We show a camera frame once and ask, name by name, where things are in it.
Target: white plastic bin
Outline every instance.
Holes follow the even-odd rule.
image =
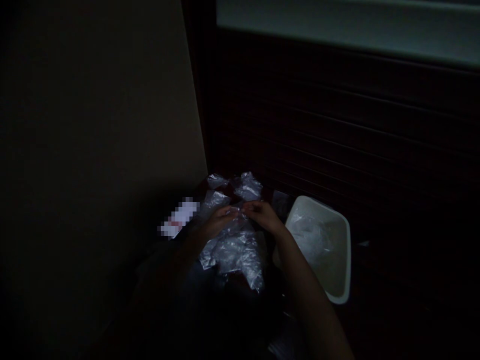
[[[291,229],[293,215],[311,216],[322,221],[328,229],[333,251],[321,259],[321,265],[312,266],[316,277],[334,304],[344,304],[350,294],[351,243],[350,225],[341,213],[332,210],[308,196],[295,200],[285,226]],[[277,248],[273,252],[273,263],[281,268]]]

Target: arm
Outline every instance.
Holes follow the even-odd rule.
[[[133,294],[130,305],[112,322],[100,339],[84,355],[85,359],[130,359],[143,335],[158,324],[152,314],[158,309],[168,311],[168,302],[182,284],[205,244],[216,237],[236,212],[227,214],[230,206],[213,213],[210,219],[192,233],[175,253],[172,260],[146,278]]]
[[[242,211],[275,237],[282,270],[314,359],[353,359],[342,326],[292,234],[267,202],[250,201]]]

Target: wall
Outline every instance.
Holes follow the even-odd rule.
[[[155,199],[207,174],[181,2],[36,1],[6,41],[2,325],[64,359],[123,304]]]

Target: finger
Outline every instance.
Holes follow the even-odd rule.
[[[224,207],[221,207],[219,208],[218,210],[215,210],[215,212],[213,213],[216,217],[222,217],[224,215],[226,215],[229,210],[231,209],[232,206],[230,205],[227,205],[227,206],[224,206]]]
[[[244,209],[249,209],[249,210],[255,210],[255,208],[257,209],[262,209],[262,206],[263,206],[263,203],[261,201],[247,201],[243,204],[242,206],[242,211]]]
[[[259,219],[259,217],[260,217],[260,213],[255,212],[255,211],[253,211],[253,210],[250,210],[250,209],[248,209],[248,208],[243,209],[243,213],[244,213],[245,215],[247,215],[250,219],[255,220],[255,221],[258,221],[258,219]]]
[[[248,206],[248,207],[254,206],[254,207],[259,207],[259,208],[261,208],[263,204],[264,204],[263,201],[252,200],[252,201],[244,202],[244,203],[243,203],[243,206]]]
[[[222,226],[224,227],[225,225],[227,225],[229,222],[231,222],[236,217],[237,217],[237,212],[231,212],[228,215],[222,216],[220,218]]]

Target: clear plastic bag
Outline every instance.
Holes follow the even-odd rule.
[[[209,176],[207,180],[215,180],[214,176],[216,174]],[[251,172],[244,172],[241,177],[231,179],[230,182],[235,188],[234,193],[244,201],[261,199],[262,184]],[[228,196],[209,190],[199,210],[200,224],[204,223],[216,209],[229,203]],[[255,232],[250,220],[240,211],[242,204],[243,202],[240,202],[232,206],[236,208],[238,215],[217,237],[206,243],[199,260],[204,270],[217,265],[218,273],[221,275],[242,272],[250,288],[260,292],[265,286],[263,278],[267,258],[265,238],[262,232]]]
[[[325,224],[311,216],[295,214],[290,232],[310,265],[319,265],[333,251]]]
[[[241,272],[250,289],[260,292],[265,287],[263,269],[267,260],[267,247],[263,232],[247,238],[240,257]]]
[[[200,210],[198,211],[199,224],[206,222],[215,210],[230,204],[230,200],[231,199],[222,192],[208,190],[205,195],[205,200],[200,205]]]
[[[219,274],[241,270],[241,254],[246,241],[247,237],[245,235],[226,236],[218,240],[212,251],[212,257],[218,259]]]
[[[217,264],[217,259],[212,256],[212,252],[215,249],[220,237],[214,237],[213,239],[208,240],[205,247],[200,253],[198,260],[200,260],[201,267],[203,270],[210,269]]]
[[[262,184],[253,176],[251,171],[244,172],[240,180],[232,182],[234,194],[245,201],[260,200],[262,198]]]
[[[229,181],[219,174],[211,174],[206,178],[208,186],[210,189],[215,190],[216,188],[224,188],[229,184]]]
[[[236,218],[230,221],[225,228],[223,229],[229,236],[233,236],[236,233],[254,233],[255,230],[252,224],[249,221],[249,218],[241,212],[243,202],[239,202],[238,204],[233,205],[231,208],[235,209],[237,212]]]

